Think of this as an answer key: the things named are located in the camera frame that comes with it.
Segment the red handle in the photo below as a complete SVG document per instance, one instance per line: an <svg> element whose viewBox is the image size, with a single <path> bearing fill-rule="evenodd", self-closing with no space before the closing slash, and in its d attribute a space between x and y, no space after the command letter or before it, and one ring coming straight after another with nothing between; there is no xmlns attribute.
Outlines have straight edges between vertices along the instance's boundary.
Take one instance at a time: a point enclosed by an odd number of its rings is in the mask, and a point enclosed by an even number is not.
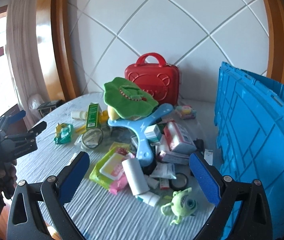
<svg viewBox="0 0 284 240"><path fill-rule="evenodd" d="M158 53L151 52L151 53L146 53L146 54L142 55L141 57L139 57L137 62L135 63L135 66L145 64L145 60L148 56L155 57L159 62L159 67L164 67L166 65L166 61L165 61L164 57L162 57Z"/></svg>

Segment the red suitcase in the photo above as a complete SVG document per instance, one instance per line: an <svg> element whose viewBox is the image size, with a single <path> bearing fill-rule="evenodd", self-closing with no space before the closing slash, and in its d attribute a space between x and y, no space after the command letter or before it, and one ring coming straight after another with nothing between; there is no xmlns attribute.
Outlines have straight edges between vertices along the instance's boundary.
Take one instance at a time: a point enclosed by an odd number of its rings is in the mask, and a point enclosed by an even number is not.
<svg viewBox="0 0 284 240"><path fill-rule="evenodd" d="M159 63L146 63L148 56L155 57ZM147 53L138 58L135 64L125 70L125 78L148 92L159 104L176 105L179 95L179 69L167 64L157 53Z"/></svg>

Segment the green box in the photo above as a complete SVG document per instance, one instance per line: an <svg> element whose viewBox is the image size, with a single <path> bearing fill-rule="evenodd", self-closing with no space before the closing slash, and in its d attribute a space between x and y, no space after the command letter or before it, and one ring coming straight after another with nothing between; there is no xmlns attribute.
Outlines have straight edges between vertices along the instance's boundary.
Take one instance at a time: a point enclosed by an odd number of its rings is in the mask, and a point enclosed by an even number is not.
<svg viewBox="0 0 284 240"><path fill-rule="evenodd" d="M86 119L86 130L92 128L101 128L100 116L101 108L99 104L90 104L88 109L88 117Z"/></svg>

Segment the diamond wall pattern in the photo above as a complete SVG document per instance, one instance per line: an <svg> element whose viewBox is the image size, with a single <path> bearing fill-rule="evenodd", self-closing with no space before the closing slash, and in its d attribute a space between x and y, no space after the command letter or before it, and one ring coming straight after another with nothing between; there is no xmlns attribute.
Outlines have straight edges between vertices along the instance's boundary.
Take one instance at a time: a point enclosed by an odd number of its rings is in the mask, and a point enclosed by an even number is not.
<svg viewBox="0 0 284 240"><path fill-rule="evenodd" d="M222 61L266 74L263 0L68 0L74 67L82 94L124 76L158 52L182 73L180 96L215 102Z"/></svg>

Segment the green plush toy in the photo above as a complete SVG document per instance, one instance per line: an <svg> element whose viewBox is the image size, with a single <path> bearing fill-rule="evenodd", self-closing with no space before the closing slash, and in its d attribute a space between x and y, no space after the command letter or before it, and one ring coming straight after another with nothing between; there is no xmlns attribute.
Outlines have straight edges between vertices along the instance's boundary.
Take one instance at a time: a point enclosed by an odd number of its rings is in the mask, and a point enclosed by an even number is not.
<svg viewBox="0 0 284 240"><path fill-rule="evenodd" d="M104 84L104 102L110 119L138 119L149 116L158 102L135 83L116 77Z"/></svg>
<svg viewBox="0 0 284 240"><path fill-rule="evenodd" d="M170 225L178 225L181 222L182 217L190 216L196 210L197 203L190 194L191 191L192 188L187 188L183 191L174 191L172 201L166 205L161 206L161 213L163 215L170 215L164 212L164 208L170 206L172 212L177 216L177 219L172 220Z"/></svg>

